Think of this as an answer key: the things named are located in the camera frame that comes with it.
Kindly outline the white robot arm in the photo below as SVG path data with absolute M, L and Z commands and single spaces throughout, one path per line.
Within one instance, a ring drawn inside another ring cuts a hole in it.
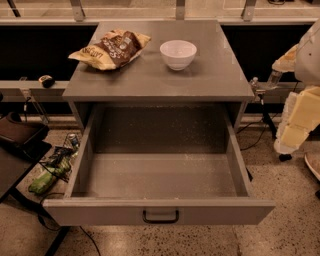
M 287 97 L 274 142 L 277 153 L 291 154 L 320 124 L 320 19 L 273 63 L 272 69 L 293 72 L 305 85 L 302 92 Z

